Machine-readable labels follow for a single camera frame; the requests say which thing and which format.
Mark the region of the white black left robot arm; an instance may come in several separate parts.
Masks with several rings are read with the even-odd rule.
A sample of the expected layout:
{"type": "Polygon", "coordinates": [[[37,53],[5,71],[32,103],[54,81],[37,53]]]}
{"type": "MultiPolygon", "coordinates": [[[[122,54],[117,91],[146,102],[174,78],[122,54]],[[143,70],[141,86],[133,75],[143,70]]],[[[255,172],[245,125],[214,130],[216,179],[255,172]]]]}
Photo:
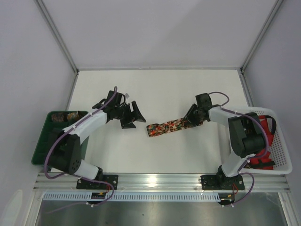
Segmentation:
{"type": "Polygon", "coordinates": [[[55,179],[48,174],[48,169],[54,168],[61,171],[62,175],[101,181],[103,170],[83,159],[81,146],[95,130],[112,120],[119,120],[122,129],[134,129],[135,121],[146,122],[137,103],[128,103],[127,96],[114,88],[81,119],[63,129],[51,131],[48,138],[49,151],[43,166],[45,176],[55,179]]]}

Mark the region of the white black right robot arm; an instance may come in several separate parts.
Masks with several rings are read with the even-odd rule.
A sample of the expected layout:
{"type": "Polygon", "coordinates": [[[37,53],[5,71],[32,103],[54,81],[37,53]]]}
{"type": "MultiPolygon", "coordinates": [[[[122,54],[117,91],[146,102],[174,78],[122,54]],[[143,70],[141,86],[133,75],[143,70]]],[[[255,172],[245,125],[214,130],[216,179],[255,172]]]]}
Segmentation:
{"type": "Polygon", "coordinates": [[[269,148],[268,136],[256,113],[239,113],[224,108],[223,104],[213,105],[208,93],[196,95],[195,98],[196,103],[184,118],[194,126],[212,121],[227,127],[231,146],[229,157],[219,166],[216,175],[212,179],[202,177],[202,185],[228,190],[229,186],[241,180],[240,172],[252,158],[266,155],[269,148]]]}

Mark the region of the colourful patterned necktie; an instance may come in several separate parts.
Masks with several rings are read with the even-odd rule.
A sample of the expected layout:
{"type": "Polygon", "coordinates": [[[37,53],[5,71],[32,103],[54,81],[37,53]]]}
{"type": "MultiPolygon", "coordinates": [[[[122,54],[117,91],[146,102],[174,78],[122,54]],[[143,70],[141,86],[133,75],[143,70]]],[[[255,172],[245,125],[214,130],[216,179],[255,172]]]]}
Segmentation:
{"type": "Polygon", "coordinates": [[[161,124],[159,123],[150,124],[146,127],[146,129],[149,137],[156,137],[171,132],[180,131],[183,129],[190,129],[193,127],[194,125],[191,124],[185,118],[179,118],[161,124]]]}

